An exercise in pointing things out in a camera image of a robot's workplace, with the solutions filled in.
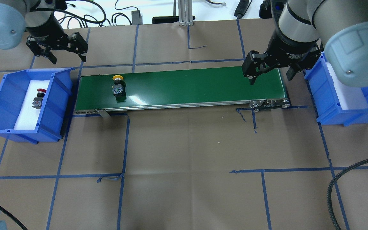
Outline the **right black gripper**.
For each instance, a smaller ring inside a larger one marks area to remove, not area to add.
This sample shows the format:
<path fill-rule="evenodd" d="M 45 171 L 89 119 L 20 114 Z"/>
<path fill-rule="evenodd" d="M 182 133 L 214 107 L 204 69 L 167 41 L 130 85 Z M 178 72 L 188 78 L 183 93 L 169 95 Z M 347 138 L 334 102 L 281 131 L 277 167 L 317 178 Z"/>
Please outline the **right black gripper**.
<path fill-rule="evenodd" d="M 276 67 L 288 67 L 286 77 L 291 81 L 297 73 L 310 70 L 321 56 L 321 51 L 312 42 L 298 42 L 286 37 L 280 30 L 275 30 L 266 52 L 251 50 L 241 66 L 244 77 L 251 85 L 257 77 L 266 74 Z"/>

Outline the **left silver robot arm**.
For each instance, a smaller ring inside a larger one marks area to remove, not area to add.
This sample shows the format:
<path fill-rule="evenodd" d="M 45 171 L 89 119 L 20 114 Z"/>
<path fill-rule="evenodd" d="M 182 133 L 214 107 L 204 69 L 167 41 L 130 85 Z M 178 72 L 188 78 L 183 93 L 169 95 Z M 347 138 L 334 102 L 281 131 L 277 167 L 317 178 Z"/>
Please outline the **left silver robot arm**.
<path fill-rule="evenodd" d="M 66 11 L 65 0 L 0 0 L 0 49 L 17 47 L 24 32 L 29 35 L 27 47 L 36 57 L 43 56 L 53 64 L 52 51 L 65 50 L 86 61 L 88 44 L 79 32 L 67 35 L 55 11 Z"/>

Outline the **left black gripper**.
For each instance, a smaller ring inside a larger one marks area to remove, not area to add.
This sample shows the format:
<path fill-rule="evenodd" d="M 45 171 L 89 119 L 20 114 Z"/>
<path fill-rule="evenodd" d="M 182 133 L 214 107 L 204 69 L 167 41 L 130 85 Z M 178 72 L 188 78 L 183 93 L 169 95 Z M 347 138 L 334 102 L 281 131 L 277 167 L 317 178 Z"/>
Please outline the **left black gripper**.
<path fill-rule="evenodd" d="M 52 64 L 57 63 L 53 50 L 66 50 L 75 53 L 83 63 L 86 62 L 88 43 L 79 32 L 67 35 L 53 13 L 28 13 L 26 31 L 29 36 L 27 47 L 36 57 L 45 57 Z"/>

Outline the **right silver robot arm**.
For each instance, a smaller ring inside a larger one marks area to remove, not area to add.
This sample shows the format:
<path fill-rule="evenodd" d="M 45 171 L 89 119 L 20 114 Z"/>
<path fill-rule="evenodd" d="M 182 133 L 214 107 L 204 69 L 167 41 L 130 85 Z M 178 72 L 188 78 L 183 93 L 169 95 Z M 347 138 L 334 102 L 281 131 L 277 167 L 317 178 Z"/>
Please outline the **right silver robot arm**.
<path fill-rule="evenodd" d="M 264 0 L 259 13 L 275 30 L 264 53 L 252 50 L 244 59 L 250 84 L 282 67 L 292 80 L 323 52 L 342 84 L 368 87 L 368 0 Z"/>

